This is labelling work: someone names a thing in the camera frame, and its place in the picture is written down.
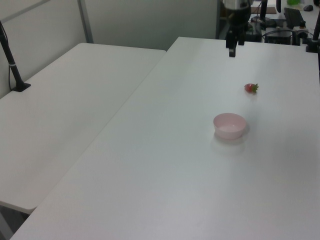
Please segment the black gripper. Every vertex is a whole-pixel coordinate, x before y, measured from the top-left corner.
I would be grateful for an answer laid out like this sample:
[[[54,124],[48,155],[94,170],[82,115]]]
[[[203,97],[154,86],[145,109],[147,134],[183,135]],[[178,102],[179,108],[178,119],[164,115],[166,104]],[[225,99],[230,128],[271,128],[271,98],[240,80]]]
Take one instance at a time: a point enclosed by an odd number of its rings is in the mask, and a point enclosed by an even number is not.
[[[225,7],[226,20],[230,26],[230,30],[226,33],[225,43],[229,51],[229,57],[236,56],[237,42],[239,46],[245,44],[245,28],[251,16],[251,6],[248,5],[244,8],[231,9]]]

